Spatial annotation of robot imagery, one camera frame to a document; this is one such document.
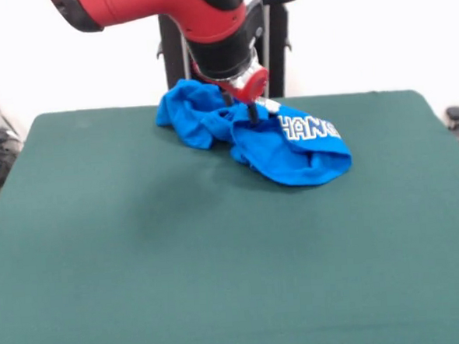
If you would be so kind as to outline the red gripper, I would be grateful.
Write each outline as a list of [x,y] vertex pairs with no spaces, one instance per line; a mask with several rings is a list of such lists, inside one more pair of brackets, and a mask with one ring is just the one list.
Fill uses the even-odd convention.
[[260,64],[258,57],[253,57],[250,65],[242,73],[228,79],[211,79],[202,74],[199,65],[195,61],[192,61],[191,65],[200,78],[223,90],[222,98],[228,107],[234,104],[234,98],[247,104],[250,123],[258,123],[255,100],[264,93],[269,77],[268,70]]

